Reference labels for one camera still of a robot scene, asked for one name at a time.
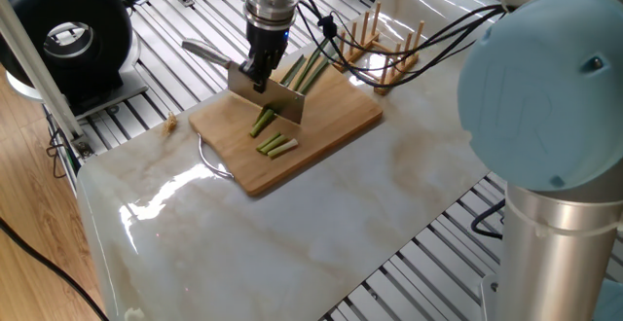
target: black cable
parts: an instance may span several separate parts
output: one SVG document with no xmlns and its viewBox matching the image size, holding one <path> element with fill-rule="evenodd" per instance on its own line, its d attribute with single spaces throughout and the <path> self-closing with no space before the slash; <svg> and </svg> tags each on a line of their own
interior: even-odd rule
<svg viewBox="0 0 623 321">
<path fill-rule="evenodd" d="M 443 33 L 443 32 L 445 32 L 445 31 L 449 30 L 449 29 L 450 29 L 453 25 L 456 25 L 457 23 L 460 23 L 461 21 L 465 20 L 467 17 L 469 17 L 469 16 L 473 16 L 474 14 L 477 14 L 478 12 L 481 12 L 481 11 L 486 11 L 486 10 L 491 10 L 491 9 L 494 9 L 494 10 L 493 10 L 493 11 L 491 11 L 490 13 L 488 13 L 487 15 L 485 15 L 484 17 L 479 18 L 479 19 L 477 19 L 477 20 L 474 20 L 474 21 L 472 21 L 472 22 L 468 23 L 467 25 L 464 25 L 463 27 L 461 27 L 461 28 L 459 28 L 459 29 L 457 29 L 457 30 L 455 30 L 455 31 L 453 31 L 453 32 L 451 32 L 451 33 L 449 33 L 449 34 L 447 34 L 447 35 L 443 36 L 443 37 L 439 37 L 439 35 L 440 35 L 441 33 Z M 333 57 L 329 56 L 329 55 L 328 55 L 328 54 L 327 54 L 327 53 L 326 53 L 326 52 L 325 52 L 322 48 L 320 48 L 320 50 L 322 51 L 322 53 L 323 53 L 323 54 L 324 54 L 324 55 L 325 55 L 325 56 L 326 56 L 326 57 L 327 57 L 327 58 L 328 58 L 331 62 L 337 62 L 337 63 L 339 63 L 339 64 L 344 65 L 344 66 L 348 69 L 348 71 L 350 71 L 350 72 L 352 72 L 352 70 L 356 70 L 356 71 L 360 71 L 360 72 L 363 72 L 363 71 L 382 70 L 382 69 L 385 69 L 386 67 L 387 67 L 387 68 L 394 67 L 394 66 L 395 66 L 395 65 L 397 65 L 398 63 L 401 63 L 401 62 L 403 62 L 404 60 L 406 60 L 406 59 L 407 59 L 410 55 L 414 54 L 415 52 L 420 51 L 420 50 L 422 50 L 422 49 L 425 49 L 425 48 L 427 48 L 427 47 L 429 47 L 429 46 L 432 46 L 432 45 L 434 45 L 434 44 L 437 44 L 437 43 L 439 43 L 439 42 L 441 42 L 441 41 L 444 41 L 444 40 L 446 40 L 446 39 L 448 39 L 448 38 L 450 38 L 450 37 L 452 37 L 452 36 L 455 36 L 455 35 L 457 35 L 458 33 L 460 33 L 461 31 L 464 31 L 465 29 L 472 28 L 472 29 L 470 29 L 470 32 L 471 32 L 471 31 L 472 31 L 473 29 L 475 29 L 477 26 L 481 25 L 481 24 L 482 24 L 485 20 L 487 20 L 487 19 L 489 19 L 489 18 L 491 18 L 491 17 L 494 17 L 494 16 L 496 16 L 496 15 L 499 15 L 499 14 L 501 14 L 501 13 L 503 13 L 503 9 L 501 9 L 501 7 L 499 7 L 499 5 L 492 5 L 492 6 L 489 6 L 489 7 L 484 7 L 484 8 L 478 9 L 478 10 L 474 10 L 474 11 L 472 11 L 471 13 L 469 13 L 469 14 L 467 14 L 467 15 L 465 15 L 465 16 L 463 16 L 463 17 L 461 17 L 461 18 L 457 19 L 457 20 L 455 20 L 453 23 L 451 23 L 451 24 L 449 24 L 448 26 L 444 27 L 444 28 L 443 28 L 443 29 L 441 29 L 439 32 L 437 32 L 435 35 L 433 35 L 432 37 L 428 38 L 428 39 L 427 39 L 424 43 L 422 43 L 422 44 L 421 44 L 420 46 L 418 46 L 417 48 L 411 49 L 411 50 L 406 51 L 406 52 L 400 52 L 400 53 L 387 53 L 387 52 L 385 52 L 385 51 L 374 51 L 374 50 L 369 50 L 369 49 L 366 49 L 366 48 L 363 48 L 363 47 L 359 46 L 359 45 L 358 45 L 358 44 L 356 44 L 356 43 L 353 43 L 353 42 L 348 42 L 348 41 L 344 40 L 343 38 L 339 38 L 340 40 L 344 40 L 345 42 L 349 43 L 350 45 L 353 45 L 354 47 L 359 48 L 360 50 L 362 50 L 362 51 L 364 51 L 364 52 L 366 52 L 366 53 L 372 53 L 372 54 L 384 54 L 384 55 L 405 54 L 403 57 L 400 57 L 399 59 L 395 59 L 395 60 L 393 60 L 390 64 L 388 64 L 388 65 L 386 65 L 386 66 L 383 66 L 383 67 L 379 67 L 379 68 L 361 68 L 361 67 L 357 67 L 357 66 L 352 66 L 352 65 L 351 65 L 350 63 L 348 63 L 348 62 L 344 62 L 344 61 L 343 61 L 343 59 L 344 59 L 343 57 L 341 57 L 341 59 L 340 59 L 340 60 L 336 60 L 336 59 L 334 59 Z M 302 16 L 302 17 L 303 17 L 303 21 L 304 21 L 304 23 L 305 23 L 305 25 L 306 25 L 307 30 L 310 32 L 311 37 L 313 38 L 313 34 L 311 33 L 311 29 L 310 29 L 309 24 L 307 23 L 307 19 L 306 19 L 304 16 Z M 437 57 L 436 57 L 436 59 L 437 59 L 437 62 L 436 62 L 435 64 L 439 63 L 442 59 L 445 59 L 445 58 L 444 58 L 444 57 L 441 57 L 441 56 L 437 56 Z M 357 74 L 355 74 L 355 73 L 353 73 L 353 75 L 355 75 L 357 78 L 361 79 L 363 82 L 368 83 L 368 84 L 370 84 L 370 85 L 377 84 L 376 82 L 375 82 L 375 83 L 372 83 L 371 81 L 367 80 L 366 78 L 362 78 L 361 76 L 359 76 L 359 75 L 357 75 Z"/>
<path fill-rule="evenodd" d="M 437 62 L 437 64 L 439 64 L 439 63 L 443 62 L 444 60 L 446 60 L 446 59 L 448 59 L 448 58 L 450 58 L 450 57 L 454 56 L 455 54 L 462 53 L 463 51 L 465 51 L 465 50 L 469 49 L 469 48 L 470 48 L 472 45 L 474 45 L 475 43 L 476 43 L 476 41 L 474 40 L 474 41 L 472 41 L 471 43 L 469 43 L 469 44 L 465 45 L 464 47 L 462 47 L 462 48 L 460 48 L 460 49 L 458 49 L 458 50 L 454 51 L 453 53 L 449 53 L 447 56 L 445 56 L 445 57 L 441 58 L 441 59 Z M 400 70 L 400 68 L 398 68 L 398 67 L 396 67 L 396 70 L 397 70 L 398 72 L 400 72 L 400 73 L 404 73 L 404 74 L 410 74 L 410 73 L 416 73 L 416 72 L 417 72 L 417 70 L 416 70 L 416 71 L 403 71 L 403 70 Z"/>
<path fill-rule="evenodd" d="M 46 268 L 49 268 L 52 272 L 54 272 L 58 277 L 60 277 L 63 281 L 65 281 L 71 288 L 76 291 L 82 299 L 87 302 L 87 304 L 91 307 L 91 309 L 97 314 L 100 320 L 108 321 L 108 317 L 106 314 L 99 308 L 97 303 L 89 296 L 87 291 L 82 288 L 78 282 L 76 282 L 67 272 L 63 271 L 60 267 L 57 267 L 54 263 L 52 263 L 48 258 L 41 255 L 34 248 L 32 248 L 28 243 L 26 243 L 21 237 L 4 221 L 4 219 L 0 218 L 0 230 L 7 234 L 7 236 L 24 252 L 26 252 L 29 256 L 37 260 L 37 262 L 43 264 Z"/>
<path fill-rule="evenodd" d="M 482 214 L 476 217 L 473 222 L 471 222 L 471 230 L 479 233 L 481 235 L 485 235 L 487 237 L 493 237 L 497 239 L 502 239 L 502 235 L 497 232 L 488 232 L 481 229 L 478 229 L 478 225 L 483 222 L 483 220 L 492 216 L 496 211 L 501 209 L 504 205 L 506 205 L 506 199 L 501 200 L 498 204 L 492 206 L 491 208 L 485 210 Z"/>
<path fill-rule="evenodd" d="M 448 48 L 446 48 L 443 52 L 441 52 L 440 54 L 438 54 L 435 58 L 433 58 L 430 62 L 428 62 L 428 64 L 425 65 L 424 68 L 420 69 L 419 71 L 417 71 L 416 73 L 412 74 L 411 76 L 399 81 L 399 82 L 395 82 L 395 83 L 391 83 L 391 84 L 382 84 L 382 83 L 378 83 L 376 81 L 370 80 L 367 77 L 362 76 L 357 70 L 359 67 L 355 67 L 352 66 L 350 63 L 348 63 L 348 61 L 346 60 L 346 58 L 344 57 L 344 55 L 342 54 L 342 52 L 340 52 L 337 44 L 333 41 L 333 39 L 331 39 L 329 42 L 331 43 L 331 45 L 333 46 L 334 51 L 337 53 L 337 55 L 340 57 L 340 60 L 338 61 L 338 63 L 342 64 L 352 75 L 354 75 L 356 78 L 358 78 L 359 80 L 361 80 L 362 82 L 375 87 L 375 88 L 394 88 L 397 87 L 399 85 L 402 84 L 406 84 L 414 79 L 416 79 L 419 75 L 421 75 L 423 72 L 425 72 L 426 70 L 428 70 L 429 68 L 431 68 L 432 66 L 436 65 L 437 63 L 439 63 L 439 61 L 441 59 L 444 58 L 444 56 L 446 54 L 448 54 L 449 51 L 451 51 L 454 47 L 456 47 L 465 37 L 467 37 L 472 31 L 474 31 L 479 25 L 481 25 L 483 22 L 485 22 L 486 20 L 488 20 L 490 17 L 497 15 L 496 12 L 491 12 L 489 14 L 487 14 L 486 16 L 479 18 L 477 20 L 475 20 L 471 26 L 469 28 L 467 28 L 459 37 L 458 39 L 456 39 L 450 46 L 448 46 Z M 303 22 L 307 28 L 307 30 L 309 31 L 309 33 L 311 34 L 311 38 L 313 39 L 313 41 L 315 42 L 316 46 L 318 47 L 318 49 L 327 57 L 329 58 L 331 61 L 336 61 L 335 59 L 333 59 L 331 56 L 328 55 L 328 53 L 326 53 L 324 51 L 324 49 L 322 49 L 322 47 L 318 44 L 318 41 L 315 39 L 315 36 L 312 33 L 312 29 L 310 28 L 307 19 L 305 17 L 303 17 Z M 430 43 L 431 38 L 429 38 L 428 40 L 426 40 L 426 43 Z M 421 49 L 421 47 L 424 45 L 420 45 L 419 47 L 413 49 L 413 52 L 416 52 L 418 50 Z M 396 60 L 395 62 L 393 62 L 393 64 L 397 64 L 399 63 L 401 60 L 404 60 L 406 57 L 403 57 L 402 59 Z"/>
</svg>

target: cutting board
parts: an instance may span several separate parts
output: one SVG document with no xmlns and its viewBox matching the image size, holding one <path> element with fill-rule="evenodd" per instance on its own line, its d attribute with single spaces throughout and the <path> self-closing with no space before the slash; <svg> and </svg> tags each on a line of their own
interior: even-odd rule
<svg viewBox="0 0 623 321">
<path fill-rule="evenodd" d="M 278 81 L 284 71 L 280 69 L 272 78 Z M 232 92 L 225 93 L 218 101 L 193 113 L 189 121 L 250 196 L 260 195 L 297 169 L 317 160 L 383 114 L 372 98 L 329 66 L 306 96 L 300 125 L 279 117 L 252 138 L 249 131 L 260 107 Z M 271 160 L 255 147 L 277 132 L 297 139 L 299 146 Z"/>
</svg>

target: marble table top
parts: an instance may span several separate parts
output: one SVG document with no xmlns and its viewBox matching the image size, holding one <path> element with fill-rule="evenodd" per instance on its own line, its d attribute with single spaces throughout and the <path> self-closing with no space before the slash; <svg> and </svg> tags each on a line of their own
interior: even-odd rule
<svg viewBox="0 0 623 321">
<path fill-rule="evenodd" d="M 421 19 L 430 35 L 493 3 L 381 1 L 387 43 Z M 384 119 L 259 198 L 203 165 L 188 124 L 226 91 L 178 115 L 169 137 L 154 128 L 89 160 L 78 198 L 111 320 L 322 317 L 487 173 L 458 121 L 463 61 L 458 54 L 385 97 L 353 80 Z"/>
</svg>

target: metal frame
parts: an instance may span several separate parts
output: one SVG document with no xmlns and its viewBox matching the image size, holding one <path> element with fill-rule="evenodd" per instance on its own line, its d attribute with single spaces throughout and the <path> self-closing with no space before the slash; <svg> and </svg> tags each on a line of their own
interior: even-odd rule
<svg viewBox="0 0 623 321">
<path fill-rule="evenodd" d="M 69 105 L 58 90 L 56 82 L 30 41 L 9 0 L 0 0 L 0 33 L 33 86 L 39 90 L 41 97 L 72 146 L 83 158 L 92 155 L 89 138 L 71 113 Z"/>
</svg>

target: chopped green onion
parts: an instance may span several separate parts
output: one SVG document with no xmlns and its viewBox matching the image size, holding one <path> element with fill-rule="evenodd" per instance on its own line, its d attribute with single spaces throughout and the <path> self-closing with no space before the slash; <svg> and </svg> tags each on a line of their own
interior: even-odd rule
<svg viewBox="0 0 623 321">
<path fill-rule="evenodd" d="M 256 137 L 266 126 L 268 126 L 275 117 L 275 111 L 268 109 L 266 113 L 262 115 L 262 118 L 253 126 L 250 134 L 251 137 Z"/>
<path fill-rule="evenodd" d="M 308 64 L 305 66 L 305 69 L 303 70 L 303 73 L 301 73 L 301 75 L 299 76 L 299 79 L 296 80 L 296 83 L 292 87 L 293 90 L 295 91 L 299 90 L 299 86 L 301 85 L 301 83 L 303 83 L 305 76 L 308 75 L 308 72 L 310 72 L 310 69 L 312 69 L 313 64 L 318 59 L 318 56 L 320 55 L 320 48 L 324 50 L 324 47 L 327 45 L 328 42 L 329 40 L 327 38 L 324 38 L 322 43 L 320 43 L 320 47 L 316 48 L 315 51 L 311 54 L 310 59 L 308 59 Z"/>
<path fill-rule="evenodd" d="M 279 146 L 280 144 L 284 143 L 287 140 L 288 140 L 288 138 L 285 137 L 285 135 L 280 135 L 278 138 L 276 138 L 275 140 L 271 141 L 268 145 L 264 146 L 260 150 L 260 152 L 265 155 L 269 151 L 271 151 L 273 148 Z"/>
<path fill-rule="evenodd" d="M 293 148 L 297 147 L 299 145 L 299 142 L 296 139 L 292 139 L 286 143 L 284 143 L 283 145 L 273 149 L 272 151 L 269 151 L 268 155 L 269 157 L 273 160 L 277 157 L 279 157 L 280 155 L 284 154 L 285 152 L 292 150 Z"/>
<path fill-rule="evenodd" d="M 260 119 L 262 118 L 262 116 L 264 116 L 266 111 L 268 111 L 268 108 L 266 106 L 262 107 L 262 111 L 260 112 L 259 115 L 257 115 L 257 118 L 255 119 L 255 122 L 253 123 L 253 126 L 255 126 L 258 122 L 260 122 Z"/>
<path fill-rule="evenodd" d="M 280 132 L 276 133 L 275 135 L 267 138 L 266 140 L 262 141 L 261 144 L 257 145 L 257 147 L 255 148 L 257 151 L 262 151 L 262 149 L 264 147 L 266 147 L 268 144 L 270 144 L 271 142 L 273 142 L 276 138 L 278 138 L 281 135 Z"/>
<path fill-rule="evenodd" d="M 324 71 L 326 67 L 329 66 L 329 60 L 327 57 L 323 57 L 320 63 L 318 63 L 317 67 L 311 72 L 310 77 L 301 85 L 299 89 L 300 94 L 307 94 L 308 90 L 312 87 L 313 82 L 318 78 L 318 76 Z"/>
<path fill-rule="evenodd" d="M 283 78 L 281 78 L 280 83 L 283 86 L 288 87 L 290 83 L 292 83 L 294 76 L 296 76 L 296 74 L 299 73 L 299 70 L 301 69 L 301 67 L 303 67 L 303 63 L 305 63 L 305 56 L 301 54 L 299 59 L 297 59 L 296 62 L 294 62 L 292 67 L 288 69 L 288 72 L 285 73 Z"/>
</svg>

